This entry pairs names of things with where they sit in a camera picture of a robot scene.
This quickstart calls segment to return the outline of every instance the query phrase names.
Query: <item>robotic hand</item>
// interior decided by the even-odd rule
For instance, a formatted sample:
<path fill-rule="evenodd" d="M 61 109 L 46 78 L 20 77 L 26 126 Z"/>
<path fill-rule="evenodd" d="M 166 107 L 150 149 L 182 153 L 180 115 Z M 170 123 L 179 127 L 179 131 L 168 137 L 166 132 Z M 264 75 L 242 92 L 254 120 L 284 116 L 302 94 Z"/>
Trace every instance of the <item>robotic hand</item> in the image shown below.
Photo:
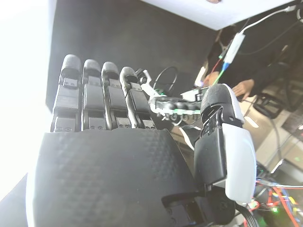
<path fill-rule="evenodd" d="M 111 62 L 101 69 L 95 60 L 86 60 L 83 73 L 80 69 L 77 56 L 65 57 L 52 133 L 45 134 L 27 177 L 28 226 L 231 222 L 235 201 L 248 202 L 253 194 L 256 163 L 230 88 L 209 88 L 199 104 L 203 129 L 193 177 L 170 133 L 155 128 L 151 109 L 163 116 L 180 116 L 180 110 L 198 115 L 199 102 L 160 96 L 150 89 L 149 79 L 129 67 L 119 74 Z"/>

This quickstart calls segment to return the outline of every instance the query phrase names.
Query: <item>bright white light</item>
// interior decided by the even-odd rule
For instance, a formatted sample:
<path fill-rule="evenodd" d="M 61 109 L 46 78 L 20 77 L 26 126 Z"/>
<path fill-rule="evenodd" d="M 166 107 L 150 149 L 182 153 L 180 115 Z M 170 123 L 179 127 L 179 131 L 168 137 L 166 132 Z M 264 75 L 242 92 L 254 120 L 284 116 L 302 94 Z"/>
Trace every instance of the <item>bright white light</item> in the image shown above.
<path fill-rule="evenodd" d="M 255 123 L 250 117 L 245 116 L 244 119 L 254 128 L 258 128 L 259 126 Z"/>

